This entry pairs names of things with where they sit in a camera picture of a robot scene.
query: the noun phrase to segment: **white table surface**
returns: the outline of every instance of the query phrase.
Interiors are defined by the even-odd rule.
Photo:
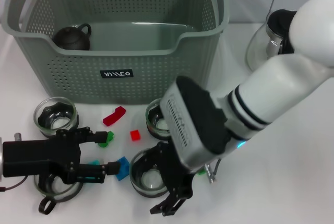
[[[208,89],[228,93],[249,75],[244,64],[247,44],[260,25],[229,25],[212,66]],[[34,126],[36,106],[48,97],[12,37],[0,30],[0,136],[13,141],[43,139]],[[195,176],[194,196],[175,216],[150,215],[165,199],[137,194],[129,177],[119,182],[87,184],[70,202],[44,216],[38,213],[42,196],[32,177],[19,188],[0,193],[0,223],[330,223],[334,211],[334,82],[327,81],[298,106],[268,126],[221,163],[217,183]],[[113,131],[107,149],[83,144],[82,162],[103,159],[129,161],[156,141],[145,126],[145,105],[124,106],[126,115],[106,128],[102,119],[117,105],[78,104],[80,125],[94,131]],[[139,129],[142,140],[132,143],[129,131]],[[21,178],[3,178],[11,186]]]

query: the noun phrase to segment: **gray plastic basket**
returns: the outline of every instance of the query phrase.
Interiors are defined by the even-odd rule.
[[[6,0],[2,26],[50,96],[133,104],[162,97],[177,75],[205,86],[228,21],[227,0]],[[53,43],[82,23],[92,26],[91,51]]]

